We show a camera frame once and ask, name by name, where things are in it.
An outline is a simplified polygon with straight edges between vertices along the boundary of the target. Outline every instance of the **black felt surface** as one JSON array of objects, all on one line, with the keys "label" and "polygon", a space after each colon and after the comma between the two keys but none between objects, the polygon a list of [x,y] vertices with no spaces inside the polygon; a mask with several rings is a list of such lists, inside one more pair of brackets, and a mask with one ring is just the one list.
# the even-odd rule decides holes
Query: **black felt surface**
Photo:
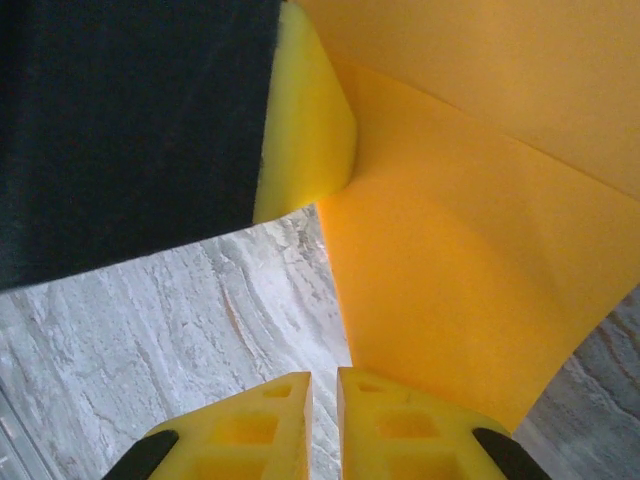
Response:
[{"label": "black felt surface", "polygon": [[279,6],[2,2],[0,289],[251,224]]}]

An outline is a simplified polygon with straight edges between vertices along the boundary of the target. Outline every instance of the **yellow foam block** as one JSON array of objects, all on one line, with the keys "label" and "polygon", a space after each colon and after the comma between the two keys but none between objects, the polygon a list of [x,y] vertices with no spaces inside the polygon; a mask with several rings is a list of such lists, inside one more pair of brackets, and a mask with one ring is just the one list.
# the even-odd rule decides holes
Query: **yellow foam block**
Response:
[{"label": "yellow foam block", "polygon": [[254,222],[343,188],[355,143],[354,116],[313,25],[298,5],[283,3]]},{"label": "yellow foam block", "polygon": [[640,277],[640,203],[367,69],[319,204],[353,363],[514,429]]},{"label": "yellow foam block", "polygon": [[640,199],[640,2],[298,0],[327,48]]}]

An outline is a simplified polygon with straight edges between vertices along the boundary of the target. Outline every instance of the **marble veining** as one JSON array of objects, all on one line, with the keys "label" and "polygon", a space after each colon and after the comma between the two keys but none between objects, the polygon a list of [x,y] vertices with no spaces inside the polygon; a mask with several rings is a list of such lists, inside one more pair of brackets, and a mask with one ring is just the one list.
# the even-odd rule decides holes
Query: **marble veining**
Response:
[{"label": "marble veining", "polygon": [[[636,289],[516,433],[554,478],[640,478],[639,330]],[[2,294],[0,332],[0,377],[61,478],[98,479],[155,424],[296,370],[314,378],[313,478],[339,478],[350,358],[313,208]]]}]

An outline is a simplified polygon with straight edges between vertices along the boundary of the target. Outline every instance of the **orange foam sheet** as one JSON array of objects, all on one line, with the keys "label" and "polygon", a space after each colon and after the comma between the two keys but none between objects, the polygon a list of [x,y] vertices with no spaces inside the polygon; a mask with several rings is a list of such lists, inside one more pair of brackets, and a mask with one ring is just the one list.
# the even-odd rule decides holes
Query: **orange foam sheet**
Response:
[{"label": "orange foam sheet", "polygon": [[640,277],[640,203],[338,64],[356,171],[319,204],[353,363],[514,429]]}]

